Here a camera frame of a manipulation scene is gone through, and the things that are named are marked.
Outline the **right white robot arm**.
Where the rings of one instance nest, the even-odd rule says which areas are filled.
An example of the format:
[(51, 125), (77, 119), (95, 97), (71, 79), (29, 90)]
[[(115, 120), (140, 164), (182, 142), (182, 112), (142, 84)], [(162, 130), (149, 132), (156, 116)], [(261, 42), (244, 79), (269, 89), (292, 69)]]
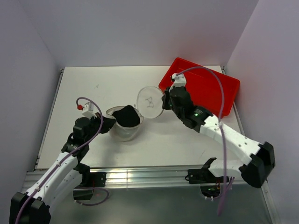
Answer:
[(259, 143), (220, 123), (207, 109), (193, 104), (185, 87), (167, 88), (162, 97), (165, 110), (172, 110), (188, 128), (221, 143), (237, 156), (237, 160), (209, 158), (200, 169), (189, 169), (190, 184), (225, 182), (230, 177), (242, 178), (260, 188), (275, 167), (273, 145)]

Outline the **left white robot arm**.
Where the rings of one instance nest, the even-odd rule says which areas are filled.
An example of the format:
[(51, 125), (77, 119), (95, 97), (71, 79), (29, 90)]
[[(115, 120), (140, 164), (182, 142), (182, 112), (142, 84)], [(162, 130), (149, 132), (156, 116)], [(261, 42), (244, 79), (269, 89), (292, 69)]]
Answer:
[(24, 193), (12, 197), (9, 223), (48, 224), (57, 205), (74, 188), (88, 187), (90, 167), (81, 160), (89, 151), (89, 143), (98, 134), (109, 132), (115, 122), (98, 116), (78, 118), (53, 165)]

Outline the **white mesh laundry bag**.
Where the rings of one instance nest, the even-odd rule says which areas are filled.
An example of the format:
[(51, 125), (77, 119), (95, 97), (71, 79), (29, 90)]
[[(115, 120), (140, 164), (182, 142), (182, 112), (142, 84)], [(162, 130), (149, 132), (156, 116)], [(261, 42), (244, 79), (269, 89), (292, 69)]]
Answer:
[(136, 105), (116, 106), (108, 109), (108, 118), (116, 120), (110, 136), (118, 142), (132, 140), (144, 119), (154, 119), (162, 114), (162, 91), (155, 86), (146, 86), (137, 94)]

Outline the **black bra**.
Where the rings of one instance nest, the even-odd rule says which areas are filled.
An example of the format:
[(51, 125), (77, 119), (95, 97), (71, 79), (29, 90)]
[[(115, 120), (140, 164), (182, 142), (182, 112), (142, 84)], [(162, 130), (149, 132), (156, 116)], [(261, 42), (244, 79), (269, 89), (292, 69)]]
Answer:
[(140, 124), (140, 117), (131, 105), (114, 111), (112, 116), (115, 117), (117, 123), (122, 127), (135, 127)]

